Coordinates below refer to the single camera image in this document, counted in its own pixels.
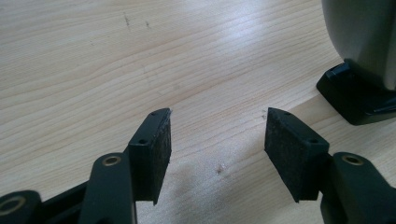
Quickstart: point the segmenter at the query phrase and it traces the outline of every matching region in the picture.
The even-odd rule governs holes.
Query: black base
[[[349,69],[347,63],[328,70],[317,88],[353,125],[396,117],[396,91],[384,91],[365,82]]]

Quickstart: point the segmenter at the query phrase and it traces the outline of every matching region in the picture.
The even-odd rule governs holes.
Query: wooden table
[[[171,163],[140,223],[322,223],[263,152],[269,106],[396,185],[396,120],[352,126],[315,87],[341,62],[318,0],[3,0],[0,52],[0,195],[82,183],[168,106]]]

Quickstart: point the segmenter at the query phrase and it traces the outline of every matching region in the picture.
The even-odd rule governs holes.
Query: wood grain surface
[[[171,107],[171,163],[139,223],[322,223],[263,151],[269,106],[396,186],[396,119],[352,126],[315,87],[341,61],[319,0],[2,0],[0,195],[84,182]]]

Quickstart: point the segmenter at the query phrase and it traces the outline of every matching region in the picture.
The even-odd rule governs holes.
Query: black rubber foot
[[[381,90],[356,76],[347,63],[328,70],[317,84],[320,93],[351,124],[396,117],[396,91]]]

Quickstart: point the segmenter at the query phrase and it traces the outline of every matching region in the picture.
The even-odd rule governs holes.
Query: light wood tabletop
[[[319,0],[4,0],[0,53],[0,195],[86,181],[163,107],[173,153],[139,223],[322,223],[263,151],[268,107],[396,186],[396,119],[352,126],[316,89],[342,62]]]

